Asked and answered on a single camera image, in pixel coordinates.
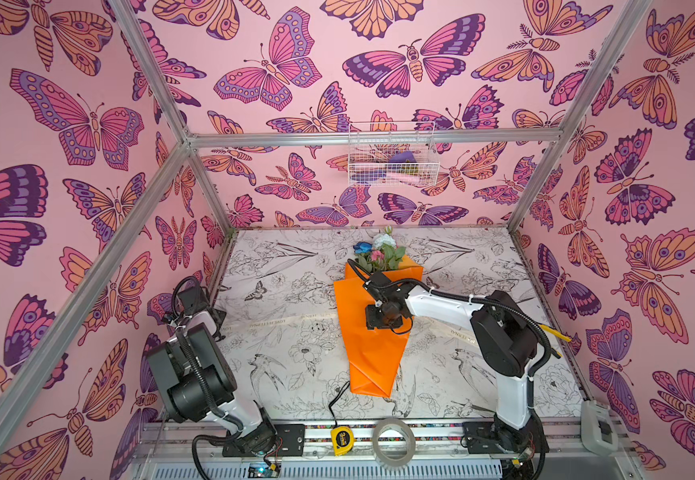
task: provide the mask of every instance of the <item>wire basket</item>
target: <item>wire basket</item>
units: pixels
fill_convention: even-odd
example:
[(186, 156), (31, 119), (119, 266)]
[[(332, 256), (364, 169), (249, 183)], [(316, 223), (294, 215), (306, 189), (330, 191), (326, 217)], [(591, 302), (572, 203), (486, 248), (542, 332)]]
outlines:
[(434, 130), (414, 130), (415, 122), (394, 123), (409, 130), (385, 130), (387, 122), (351, 123), (349, 185), (429, 187), (436, 183), (440, 159), (433, 142)]

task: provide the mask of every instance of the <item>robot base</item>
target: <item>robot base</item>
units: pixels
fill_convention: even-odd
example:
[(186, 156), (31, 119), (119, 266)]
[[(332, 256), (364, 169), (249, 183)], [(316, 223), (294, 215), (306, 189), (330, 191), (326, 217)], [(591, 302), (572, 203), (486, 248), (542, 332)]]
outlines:
[[(278, 448), (277, 456), (279, 457), (300, 457), (304, 452), (304, 424), (302, 423), (287, 423), (276, 425), (277, 438), (283, 440), (283, 443)], [(222, 448), (223, 457), (247, 457), (248, 453), (241, 452), (232, 443)]]

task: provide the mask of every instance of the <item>yellow tape measure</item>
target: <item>yellow tape measure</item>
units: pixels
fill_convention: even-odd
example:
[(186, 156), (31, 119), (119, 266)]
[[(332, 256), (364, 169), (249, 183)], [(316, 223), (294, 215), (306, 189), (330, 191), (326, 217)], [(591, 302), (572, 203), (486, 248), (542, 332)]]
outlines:
[(334, 455), (348, 453), (355, 443), (355, 437), (350, 427), (336, 427), (331, 431), (331, 443), (334, 445)]

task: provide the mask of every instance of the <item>black cable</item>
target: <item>black cable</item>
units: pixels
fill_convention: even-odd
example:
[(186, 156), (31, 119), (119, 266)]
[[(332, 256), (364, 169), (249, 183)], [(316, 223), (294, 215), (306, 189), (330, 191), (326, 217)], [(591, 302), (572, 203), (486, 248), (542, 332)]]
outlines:
[(342, 385), (342, 388), (340, 391), (336, 394), (334, 399), (329, 402), (329, 412), (331, 412), (331, 416), (334, 418), (334, 428), (338, 427), (339, 424), (336, 422), (336, 415), (334, 415), (334, 411), (331, 409), (331, 407), (334, 406), (335, 403), (340, 401), (340, 398), (342, 398), (342, 395), (344, 395), (344, 392), (347, 391), (347, 387), (350, 386), (350, 380), (347, 380), (344, 385)]

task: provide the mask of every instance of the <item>table surface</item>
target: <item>table surface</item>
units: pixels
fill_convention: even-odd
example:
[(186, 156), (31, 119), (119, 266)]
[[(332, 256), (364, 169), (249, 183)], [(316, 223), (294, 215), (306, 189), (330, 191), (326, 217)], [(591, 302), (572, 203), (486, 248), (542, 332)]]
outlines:
[[(330, 418), (327, 405), (349, 379), (333, 282), (354, 258), (352, 245), (378, 229), (243, 230), (219, 293), (227, 311), (220, 350), (239, 393), (256, 398), (273, 419)], [(549, 323), (526, 269), (503, 228), (404, 228), (393, 237), (425, 267), (428, 285), (452, 293), (505, 290), (524, 312)], [(557, 348), (557, 340), (551, 336)], [(472, 331), (415, 319), (391, 398), (346, 392), (338, 418), (491, 416), (494, 377)], [(542, 417), (579, 416), (582, 392), (565, 359), (551, 358), (535, 377)]]

